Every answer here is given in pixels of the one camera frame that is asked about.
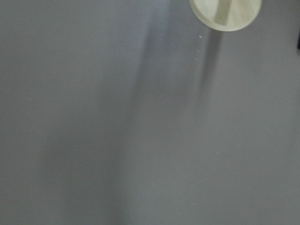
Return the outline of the wooden cup rack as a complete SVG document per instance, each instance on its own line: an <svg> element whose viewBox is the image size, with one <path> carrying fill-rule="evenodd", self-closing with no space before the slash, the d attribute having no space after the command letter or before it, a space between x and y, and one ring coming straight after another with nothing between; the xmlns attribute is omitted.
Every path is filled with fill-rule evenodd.
<svg viewBox="0 0 300 225"><path fill-rule="evenodd" d="M204 25L231 32L250 25L258 16L261 0L190 0L194 15Z"/></svg>

